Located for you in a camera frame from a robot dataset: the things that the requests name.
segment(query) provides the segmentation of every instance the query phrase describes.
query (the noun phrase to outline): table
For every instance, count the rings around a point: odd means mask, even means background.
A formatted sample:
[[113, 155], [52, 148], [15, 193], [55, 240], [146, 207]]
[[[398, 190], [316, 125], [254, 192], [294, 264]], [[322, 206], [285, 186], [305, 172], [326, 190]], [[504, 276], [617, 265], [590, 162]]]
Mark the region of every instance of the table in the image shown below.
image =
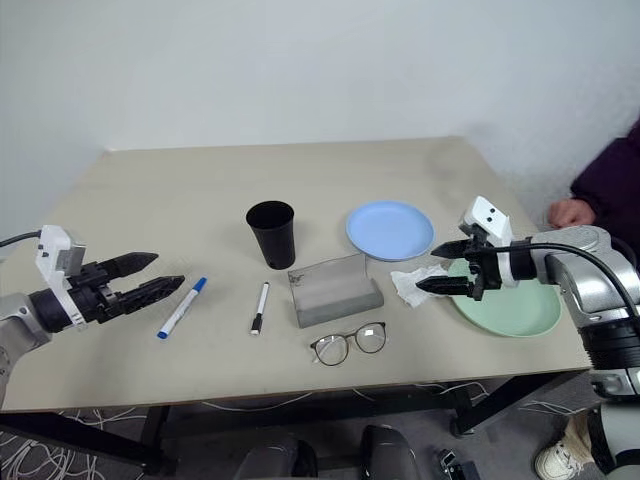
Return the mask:
[[[68, 330], [15, 367], [4, 412], [162, 405], [587, 368], [588, 357], [563, 306], [548, 335], [502, 338], [466, 321], [448, 299], [411, 309], [389, 272], [440, 260], [368, 259], [385, 305], [299, 329], [285, 271], [269, 269], [244, 221], [253, 204], [278, 199], [295, 209], [292, 268], [357, 252], [345, 234], [357, 206], [391, 199], [420, 208], [436, 243], [462, 238], [460, 215], [484, 195], [511, 216], [516, 236], [535, 226], [479, 153], [462, 138], [207, 147], [106, 153], [61, 199], [47, 223], [87, 244], [85, 262], [129, 251], [156, 252], [145, 271], [112, 282], [129, 289], [157, 275], [184, 274], [170, 298], [86, 331]], [[3, 292], [43, 282], [25, 242], [0, 269]], [[166, 341], [155, 334], [200, 276], [209, 283]], [[271, 283], [262, 335], [249, 335], [263, 282]], [[313, 363], [308, 345], [369, 321], [387, 323], [375, 355], [352, 351], [339, 367]]]

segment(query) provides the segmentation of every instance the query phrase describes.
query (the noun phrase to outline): white tissue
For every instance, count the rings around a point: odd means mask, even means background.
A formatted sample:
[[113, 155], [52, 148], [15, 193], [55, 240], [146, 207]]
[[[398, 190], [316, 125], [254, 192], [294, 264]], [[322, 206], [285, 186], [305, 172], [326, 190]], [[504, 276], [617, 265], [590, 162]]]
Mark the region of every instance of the white tissue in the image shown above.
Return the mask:
[[420, 267], [411, 273], [405, 272], [391, 272], [391, 280], [396, 286], [398, 295], [412, 308], [416, 308], [427, 298], [430, 297], [442, 297], [443, 295], [436, 295], [434, 293], [425, 292], [416, 287], [416, 282], [424, 280], [427, 277], [433, 277], [435, 275], [446, 275], [447, 271], [440, 265], [432, 267]]

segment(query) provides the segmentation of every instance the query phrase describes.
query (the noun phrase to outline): sneaker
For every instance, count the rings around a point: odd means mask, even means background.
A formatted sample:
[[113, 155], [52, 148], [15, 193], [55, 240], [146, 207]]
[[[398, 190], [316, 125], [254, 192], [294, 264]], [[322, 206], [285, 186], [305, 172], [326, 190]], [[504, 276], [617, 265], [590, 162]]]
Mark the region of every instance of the sneaker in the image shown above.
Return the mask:
[[535, 468], [542, 480], [569, 480], [582, 471], [582, 463], [560, 441], [538, 454]]

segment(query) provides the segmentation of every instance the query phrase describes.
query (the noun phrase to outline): green plate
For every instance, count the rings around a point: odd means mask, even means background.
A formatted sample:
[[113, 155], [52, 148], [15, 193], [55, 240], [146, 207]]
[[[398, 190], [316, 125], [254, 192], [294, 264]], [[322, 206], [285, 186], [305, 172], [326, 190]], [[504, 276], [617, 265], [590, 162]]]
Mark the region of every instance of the green plate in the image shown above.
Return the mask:
[[[458, 259], [449, 276], [474, 276], [466, 260]], [[487, 290], [482, 301], [456, 295], [451, 297], [462, 314], [477, 326], [507, 337], [544, 335], [560, 319], [560, 300], [555, 289], [538, 280], [524, 280], [517, 288]]]

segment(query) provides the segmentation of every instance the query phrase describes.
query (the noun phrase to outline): plate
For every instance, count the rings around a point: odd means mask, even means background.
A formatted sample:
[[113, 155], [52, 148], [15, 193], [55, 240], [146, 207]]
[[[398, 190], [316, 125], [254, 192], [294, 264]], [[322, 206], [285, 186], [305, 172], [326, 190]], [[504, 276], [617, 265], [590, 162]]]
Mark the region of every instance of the plate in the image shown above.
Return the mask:
[[434, 230], [431, 221], [416, 207], [381, 201], [351, 212], [347, 236], [370, 257], [399, 262], [425, 253], [433, 243]]
[[[458, 259], [449, 268], [449, 276], [463, 275], [473, 278], [468, 262]], [[472, 323], [506, 337], [544, 335], [560, 320], [560, 299], [555, 288], [538, 280], [523, 280], [516, 288], [486, 290], [480, 302], [461, 295], [451, 298]]]

